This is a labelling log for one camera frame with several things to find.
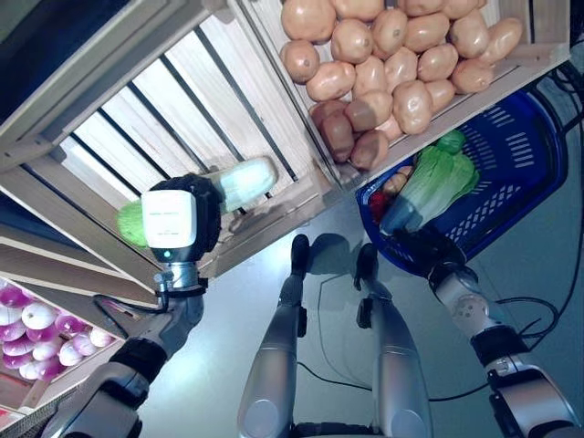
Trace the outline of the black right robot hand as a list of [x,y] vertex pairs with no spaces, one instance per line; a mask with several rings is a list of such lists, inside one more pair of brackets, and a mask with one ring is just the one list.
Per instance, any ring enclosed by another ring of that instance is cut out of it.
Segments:
[[393,237],[399,248],[410,258],[410,272],[422,277],[429,276],[438,266],[466,263],[464,252],[457,244],[434,228],[421,228],[408,232],[399,229]]

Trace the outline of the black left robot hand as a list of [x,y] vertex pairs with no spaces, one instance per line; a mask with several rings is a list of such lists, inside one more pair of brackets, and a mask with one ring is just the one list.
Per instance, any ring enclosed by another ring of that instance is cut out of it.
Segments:
[[141,196],[147,246],[164,263],[195,263],[216,246],[223,196],[209,178],[186,174]]

